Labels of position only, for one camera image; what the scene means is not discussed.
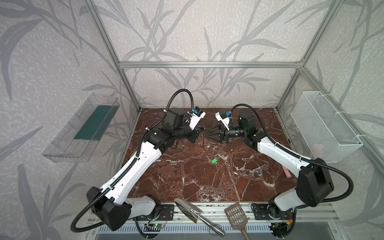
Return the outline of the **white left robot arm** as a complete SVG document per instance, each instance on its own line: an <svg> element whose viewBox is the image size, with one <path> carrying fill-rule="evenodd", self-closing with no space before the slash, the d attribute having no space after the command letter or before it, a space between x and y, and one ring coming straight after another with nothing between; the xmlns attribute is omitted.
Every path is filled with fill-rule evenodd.
<svg viewBox="0 0 384 240"><path fill-rule="evenodd" d="M140 149L101 188L87 192L90 210L112 231L139 216L156 215L160 202L149 196L128 198L128 194L145 171L170 148L177 139L194 143L203 128L198 125L206 113L195 107L190 113L170 108L165 112L160 128L153 128L144 136Z"/></svg>

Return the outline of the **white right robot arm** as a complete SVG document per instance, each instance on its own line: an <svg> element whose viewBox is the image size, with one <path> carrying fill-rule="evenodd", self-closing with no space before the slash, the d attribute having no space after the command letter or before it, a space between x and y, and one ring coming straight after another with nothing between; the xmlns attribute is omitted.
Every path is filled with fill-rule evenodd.
<svg viewBox="0 0 384 240"><path fill-rule="evenodd" d="M269 137L263 130L256 127L255 115L251 110L243 110L238 118L238 125L230 124L230 112L217 112L216 119L220 122L211 128L209 139L219 143L228 142L229 138L241 138L242 141L255 151L275 160L288 169L296 178L296 187L285 191L269 201L268 211L274 217L276 214L299 206L316 207L334 190L329 170L325 161L309 159L292 152Z"/></svg>

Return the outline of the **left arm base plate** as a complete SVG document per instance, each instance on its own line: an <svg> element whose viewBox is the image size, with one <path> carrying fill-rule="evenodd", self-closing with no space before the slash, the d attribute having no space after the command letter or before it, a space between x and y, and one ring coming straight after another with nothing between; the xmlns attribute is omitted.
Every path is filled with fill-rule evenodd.
<svg viewBox="0 0 384 240"><path fill-rule="evenodd" d="M175 213L174 204L161 204L158 216L155 218L156 221L172 221Z"/></svg>

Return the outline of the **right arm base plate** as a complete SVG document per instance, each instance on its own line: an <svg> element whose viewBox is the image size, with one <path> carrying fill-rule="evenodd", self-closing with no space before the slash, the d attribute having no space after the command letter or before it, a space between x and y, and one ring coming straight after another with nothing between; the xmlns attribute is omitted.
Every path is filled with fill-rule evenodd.
<svg viewBox="0 0 384 240"><path fill-rule="evenodd" d="M281 211L278 207L269 204L252 203L251 209L256 220L288 221L292 219L294 213L292 209Z"/></svg>

